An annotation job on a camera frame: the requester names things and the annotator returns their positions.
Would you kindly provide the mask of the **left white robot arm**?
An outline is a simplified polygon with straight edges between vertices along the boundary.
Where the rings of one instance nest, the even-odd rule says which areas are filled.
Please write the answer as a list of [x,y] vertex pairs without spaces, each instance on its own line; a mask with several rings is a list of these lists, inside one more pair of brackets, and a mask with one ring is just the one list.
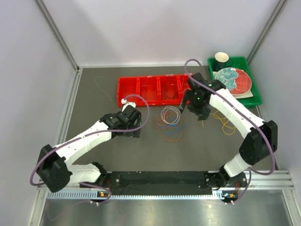
[[115,137],[139,137],[141,116],[136,104],[127,102],[121,111],[104,115],[72,140],[54,147],[44,146],[38,158],[37,174],[53,193],[80,183],[103,186],[108,180],[108,172],[101,164],[75,165],[74,162],[94,147]]

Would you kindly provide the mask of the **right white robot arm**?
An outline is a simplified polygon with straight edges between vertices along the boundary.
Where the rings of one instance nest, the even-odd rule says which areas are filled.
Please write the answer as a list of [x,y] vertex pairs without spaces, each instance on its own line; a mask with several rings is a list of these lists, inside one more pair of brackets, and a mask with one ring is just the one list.
[[188,76],[187,84],[189,87],[179,106],[180,112],[188,109],[198,120],[204,121],[211,112],[210,107],[214,107],[236,127],[244,139],[238,154],[222,165],[217,176],[211,180],[213,186],[231,186],[239,174],[268,156],[272,160],[271,169],[275,169],[278,126],[273,120],[264,121],[251,113],[219,80],[208,82],[201,73],[196,73]]

